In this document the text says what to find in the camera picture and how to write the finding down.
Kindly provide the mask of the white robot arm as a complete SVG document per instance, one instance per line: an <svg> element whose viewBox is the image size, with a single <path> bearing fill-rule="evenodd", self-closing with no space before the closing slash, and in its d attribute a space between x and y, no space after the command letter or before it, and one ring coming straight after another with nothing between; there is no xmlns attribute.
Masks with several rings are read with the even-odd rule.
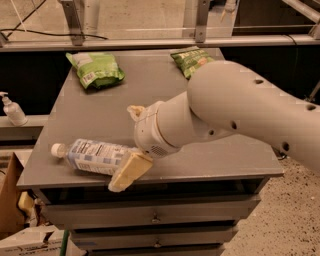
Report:
<svg viewBox="0 0 320 256"><path fill-rule="evenodd" d="M112 192L128 188L156 158L234 134L262 141L320 171L320 106L235 62L209 62L195 71L185 92L148 107L131 105L127 111L135 121L138 150L122 158L108 185Z"/></svg>

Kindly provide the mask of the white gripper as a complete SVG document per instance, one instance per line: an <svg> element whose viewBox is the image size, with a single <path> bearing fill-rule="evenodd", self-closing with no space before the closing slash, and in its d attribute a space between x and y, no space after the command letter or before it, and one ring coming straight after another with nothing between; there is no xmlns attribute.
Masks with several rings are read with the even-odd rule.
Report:
<svg viewBox="0 0 320 256"><path fill-rule="evenodd" d="M122 192L143 176L153 166L152 158L164 158L180 150L179 147L169 144L160 132L157 118L162 104L162 101L158 101L148 107L137 105L127 107L135 122L134 141L149 157L140 152L127 152L108 184L111 192Z"/></svg>

